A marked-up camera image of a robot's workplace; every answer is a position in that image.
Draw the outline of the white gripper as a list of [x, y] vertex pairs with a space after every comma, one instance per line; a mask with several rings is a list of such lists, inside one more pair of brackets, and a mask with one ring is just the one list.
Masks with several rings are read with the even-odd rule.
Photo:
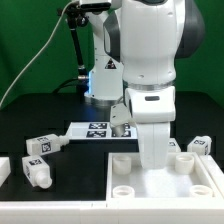
[[170, 123], [175, 120], [175, 87], [157, 91], [125, 90], [125, 103], [136, 126], [141, 165], [165, 167]]

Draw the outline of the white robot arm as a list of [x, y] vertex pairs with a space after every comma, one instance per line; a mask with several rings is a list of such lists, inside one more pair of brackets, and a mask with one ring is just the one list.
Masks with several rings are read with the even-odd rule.
[[175, 60], [200, 46], [205, 25], [195, 0], [82, 0], [90, 12], [115, 11], [104, 22], [108, 55], [123, 64], [123, 102], [111, 107], [116, 135], [137, 131], [141, 165], [165, 166], [175, 120]]

